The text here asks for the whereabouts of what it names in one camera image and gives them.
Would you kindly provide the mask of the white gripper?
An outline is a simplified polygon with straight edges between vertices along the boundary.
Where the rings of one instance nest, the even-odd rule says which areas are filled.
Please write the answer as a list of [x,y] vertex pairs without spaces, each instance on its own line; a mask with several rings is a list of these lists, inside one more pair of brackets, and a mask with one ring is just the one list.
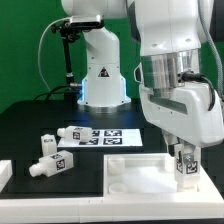
[[[163,129],[167,152],[174,156],[178,138],[205,148],[220,144],[224,140],[224,123],[218,94],[211,111],[207,84],[186,83],[174,88],[170,98],[155,98],[151,91],[139,85],[140,100],[146,120]],[[194,147],[185,145],[182,150],[183,163],[194,161]]]

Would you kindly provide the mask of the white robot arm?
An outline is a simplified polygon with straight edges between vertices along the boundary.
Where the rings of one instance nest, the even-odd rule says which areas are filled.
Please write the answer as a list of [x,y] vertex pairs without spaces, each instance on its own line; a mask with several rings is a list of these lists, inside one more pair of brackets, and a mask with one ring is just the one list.
[[178,161],[190,165],[224,139],[219,96],[200,73],[202,8],[210,0],[127,0],[122,10],[140,41],[139,93],[146,120],[168,135]]

